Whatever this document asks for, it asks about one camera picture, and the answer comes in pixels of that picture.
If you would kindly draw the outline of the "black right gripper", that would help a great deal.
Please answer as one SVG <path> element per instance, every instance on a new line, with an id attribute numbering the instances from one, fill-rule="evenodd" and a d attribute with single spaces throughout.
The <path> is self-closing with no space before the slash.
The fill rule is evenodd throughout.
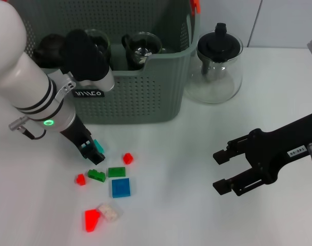
<path id="1" fill-rule="evenodd" d="M 261 185 L 274 183 L 286 164 L 309 155 L 309 144 L 312 144 L 312 114 L 271 132 L 254 129 L 248 135 L 230 140 L 225 150 L 213 154 L 219 165 L 245 154 L 251 168 L 214 182 L 213 187 L 220 195 L 234 191 L 241 196 Z"/>

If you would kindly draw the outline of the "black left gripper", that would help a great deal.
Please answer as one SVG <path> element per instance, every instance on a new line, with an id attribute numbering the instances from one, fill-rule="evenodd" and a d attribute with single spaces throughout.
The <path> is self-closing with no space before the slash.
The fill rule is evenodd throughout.
<path id="1" fill-rule="evenodd" d="M 85 127 L 79 118 L 75 118 L 71 125 L 60 133 L 70 140 L 76 147 L 80 148 L 80 153 L 85 159 L 89 159 L 95 165 L 105 160 L 104 150 L 99 142 L 93 138 L 91 132 Z"/>

